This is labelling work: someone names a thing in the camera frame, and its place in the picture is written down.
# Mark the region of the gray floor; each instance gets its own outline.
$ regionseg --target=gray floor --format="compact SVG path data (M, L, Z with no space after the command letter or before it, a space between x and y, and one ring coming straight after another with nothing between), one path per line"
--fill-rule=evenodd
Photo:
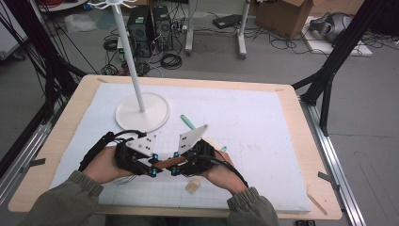
M99 10L75 9L63 13L76 12L87 13L96 22L104 17ZM111 24L108 29L71 34L73 42L97 71L104 65L103 38L114 28ZM279 50L268 39L267 35L256 40L246 39L247 58L243 60L237 55L235 37L196 33L194 53L187 56L182 52L183 66L176 71L161 69L162 76L293 84L317 72L326 60L323 55L297 55L289 49ZM303 41L295 43L297 52L307 51ZM66 49L73 56L73 65L92 72L70 44L66 44ZM389 47L371 50L372 57L352 56L339 70L331 96L328 129L366 224L395 226L399 225L399 177L396 173L399 162L399 118L396 115L399 112L396 100L399 96L399 51ZM0 69L2 157L44 99L28 60L0 61ZM152 70L149 76L159 77L161 73ZM10 213L7 203L0 208L1 225L16 225L23 217L24 214ZM103 216L95 217L92 225L101 225L103 220ZM293 221L282 220L281 224L293 225ZM343 217L338 221L316 220L316 224L349 225L349 222Z

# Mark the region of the white pole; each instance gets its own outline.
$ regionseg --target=white pole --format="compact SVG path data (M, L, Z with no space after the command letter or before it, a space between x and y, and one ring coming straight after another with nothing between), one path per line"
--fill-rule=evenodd
M122 12L119 5L112 6L112 11L114 12L115 21L117 22L118 31L120 32L120 40L122 41L124 55L129 66L129 72L132 76L133 86L135 87L136 97L138 105L140 106L140 112L145 112L146 108L143 103L143 97L141 96L140 86L138 84L138 78L136 73L136 66L133 62L132 50L130 49L129 40L127 39L126 28L124 25Z

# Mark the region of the person's right hand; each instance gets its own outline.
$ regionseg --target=person's right hand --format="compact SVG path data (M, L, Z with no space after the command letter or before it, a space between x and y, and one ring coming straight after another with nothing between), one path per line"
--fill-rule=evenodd
M227 153L215 151L215 157L219 160L227 161L234 166ZM233 171L227 169L223 165L215 164L211 169L203 172L201 176L208 179L208 181L215 186L229 190L232 195L247 189L241 179Z

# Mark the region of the white board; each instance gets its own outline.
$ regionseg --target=white board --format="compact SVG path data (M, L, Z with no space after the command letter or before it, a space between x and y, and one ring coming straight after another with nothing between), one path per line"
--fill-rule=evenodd
M172 157L179 134L190 129L180 116L196 126L209 124L205 133L219 147L227 146L237 169L250 186L269 199L278 211L310 211L311 207L296 161L293 145L274 92L141 86L143 92L163 96L170 106L170 118L154 134L154 152L160 159ZM61 184L79 167L86 152L108 131L121 128L115 120L119 103L134 94L132 85L101 84L84 118L64 153L51 187ZM228 191L207 180L194 195L184 188L189 178L172 177L168 171L156 178L140 176L127 185L104 186L101 204L170 206L227 209Z
M304 35L304 40L308 45L309 49L314 54L331 54L333 48L331 47L331 43L325 40L325 38L320 35L317 31L310 31L309 26L311 24L311 20L316 20L316 17L309 16L306 20L305 25L302 28L302 35ZM358 57L370 57L373 53L364 45L363 42L359 42L359 44L354 48L350 56L358 56Z

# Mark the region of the white desk leg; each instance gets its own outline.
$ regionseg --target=white desk leg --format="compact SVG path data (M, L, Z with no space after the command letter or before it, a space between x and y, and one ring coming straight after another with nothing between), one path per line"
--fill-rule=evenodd
M246 29L247 16L249 12L250 0L246 0L244 4L243 18L241 21L240 29L237 31L238 45L240 48L240 55L242 58L247 57L246 42L244 41L244 30Z
M187 35L185 37L185 51L190 56L193 50L193 37L194 37L194 27L193 27L193 15L194 15L194 4L193 0L188 0L188 25L187 25Z

